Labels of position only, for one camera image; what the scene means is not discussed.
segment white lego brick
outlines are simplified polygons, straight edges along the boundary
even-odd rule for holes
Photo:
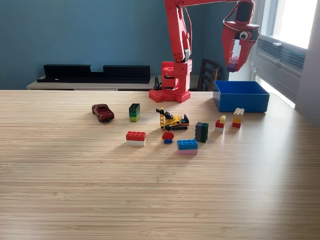
[[[144,146],[144,145],[146,145],[146,140],[147,139],[145,139],[144,141],[129,141],[129,140],[127,140],[126,144],[131,145],[131,146]]]
[[[214,129],[214,131],[218,132],[218,133],[223,133],[224,132],[224,128],[220,128],[220,127],[216,127]]]

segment yellow lego vehicle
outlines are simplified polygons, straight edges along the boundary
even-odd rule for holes
[[[187,115],[184,118],[181,116],[173,116],[170,112],[165,112],[163,108],[156,109],[157,113],[160,114],[160,127],[165,129],[166,125],[171,125],[172,130],[187,130],[189,126],[189,119]]]

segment dark green lego brick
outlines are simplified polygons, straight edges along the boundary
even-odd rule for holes
[[[204,124],[203,122],[198,122],[198,123],[195,125],[195,128],[196,128],[196,129],[197,129],[197,128],[201,128],[203,124]]]
[[[129,108],[129,113],[137,113],[140,112],[140,103],[133,103]]]
[[[135,118],[140,114],[140,109],[137,112],[129,112],[130,118]]]
[[[201,142],[202,143],[206,143],[206,141],[208,140],[208,132],[209,132],[209,124],[204,123],[202,125],[202,129],[201,129]]]

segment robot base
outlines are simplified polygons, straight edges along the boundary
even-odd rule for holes
[[[180,96],[167,94],[163,90],[152,89],[149,91],[149,98],[153,99],[157,103],[160,103],[162,101],[176,101],[178,103],[182,103],[188,100],[190,97],[191,97],[191,92],[189,90]]]

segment toy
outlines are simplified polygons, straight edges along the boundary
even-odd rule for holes
[[[195,139],[191,140],[178,140],[176,143],[179,155],[197,155],[198,142]]]
[[[219,132],[219,133],[223,133],[224,132],[224,129],[225,129],[225,124],[226,124],[226,116],[221,116],[220,119],[218,119],[216,122],[215,122],[215,131],[216,132]]]
[[[243,108],[237,108],[233,114],[232,127],[240,128],[243,122],[245,110]]]
[[[96,104],[93,105],[92,113],[96,115],[99,122],[110,121],[115,118],[114,113],[109,109],[107,104]]]
[[[132,146],[144,146],[146,144],[146,133],[140,131],[128,131],[125,136],[126,144]]]
[[[129,108],[130,122],[138,122],[140,118],[140,103],[133,103]]]
[[[165,126],[165,132],[162,134],[162,140],[164,144],[172,144],[175,135],[171,132],[171,125]]]
[[[250,24],[255,11],[252,0],[164,0],[174,62],[161,64],[162,89],[152,89],[149,92],[149,97],[154,101],[182,103],[191,97],[192,24],[186,7],[218,2],[237,2],[232,12],[223,20],[222,43],[227,69],[237,72],[247,61],[259,36],[259,25]],[[183,11],[189,20],[190,33],[187,31]],[[227,21],[233,13],[234,21]],[[239,56],[233,56],[236,40],[241,46]]]
[[[160,127],[165,129],[166,125],[171,125],[171,130],[187,130],[189,126],[189,119],[187,115],[173,116],[170,112],[165,112],[163,108],[156,109],[157,113],[160,113]]]
[[[208,123],[198,122],[195,125],[195,140],[200,143],[206,143],[208,140]]]

